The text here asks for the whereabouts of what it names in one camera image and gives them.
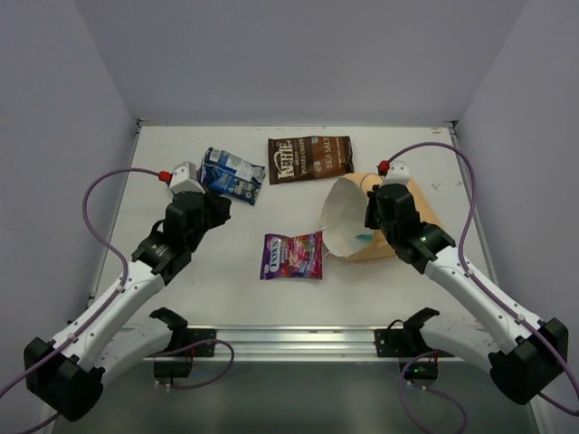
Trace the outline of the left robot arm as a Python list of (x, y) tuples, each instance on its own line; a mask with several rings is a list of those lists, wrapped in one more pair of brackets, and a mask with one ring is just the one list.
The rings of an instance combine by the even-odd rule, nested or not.
[(190, 355), (187, 321), (161, 307), (128, 333), (128, 320), (191, 262), (204, 235), (231, 217), (231, 200), (176, 194), (119, 279), (49, 341), (24, 349), (26, 387), (68, 421), (84, 417), (114, 378), (150, 355)]

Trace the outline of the blue white snack packet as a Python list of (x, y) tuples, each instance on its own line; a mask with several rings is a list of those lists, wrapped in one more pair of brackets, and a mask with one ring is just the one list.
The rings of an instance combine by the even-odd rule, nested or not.
[(198, 179), (218, 194), (227, 194), (254, 205), (265, 175), (264, 166), (252, 164), (225, 150), (209, 147), (204, 153)]

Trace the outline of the purple Fox's candy bag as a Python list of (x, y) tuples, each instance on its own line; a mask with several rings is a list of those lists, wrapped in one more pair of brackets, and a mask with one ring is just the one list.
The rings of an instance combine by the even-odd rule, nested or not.
[(260, 279), (323, 279), (322, 231), (294, 237), (264, 236)]

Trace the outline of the dark brown snack packet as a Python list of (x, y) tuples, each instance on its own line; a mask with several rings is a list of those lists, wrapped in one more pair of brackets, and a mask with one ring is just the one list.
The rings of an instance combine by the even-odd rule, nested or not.
[(349, 136), (268, 140), (270, 184), (328, 179), (355, 171)]

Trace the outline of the teal Fox's mint bag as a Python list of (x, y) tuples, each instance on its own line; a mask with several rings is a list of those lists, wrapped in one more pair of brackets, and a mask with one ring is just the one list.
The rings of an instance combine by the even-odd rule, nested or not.
[(363, 234), (358, 234), (356, 235), (356, 239), (360, 240), (360, 241), (365, 241), (365, 242), (369, 242), (374, 238), (373, 234), (370, 233), (363, 233)]

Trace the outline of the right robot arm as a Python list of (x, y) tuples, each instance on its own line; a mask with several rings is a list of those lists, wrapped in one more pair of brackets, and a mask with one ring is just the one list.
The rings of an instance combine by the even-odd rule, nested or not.
[(422, 220), (405, 185), (376, 184), (367, 196), (366, 228), (381, 231), (400, 260), (449, 292), (494, 342), (482, 352), (472, 338), (465, 346), (450, 348), (435, 343), (430, 327), (417, 324), (403, 332), (408, 352), (420, 355), (439, 348), (470, 363), (480, 359), (497, 388), (520, 405), (563, 373), (569, 333), (560, 320), (545, 321), (480, 275), (447, 232)]

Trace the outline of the brown paper bag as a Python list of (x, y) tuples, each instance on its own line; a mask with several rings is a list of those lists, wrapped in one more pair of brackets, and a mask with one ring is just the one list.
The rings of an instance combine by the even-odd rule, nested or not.
[[(334, 182), (320, 215), (322, 239), (329, 254), (347, 261), (383, 259), (395, 255), (380, 231), (365, 227), (366, 193), (381, 182), (380, 175), (371, 173), (347, 174)], [(412, 178), (406, 187), (413, 195), (421, 219), (440, 225), (440, 220)], [(369, 242), (357, 240), (356, 235), (363, 233), (373, 234), (374, 238)]]

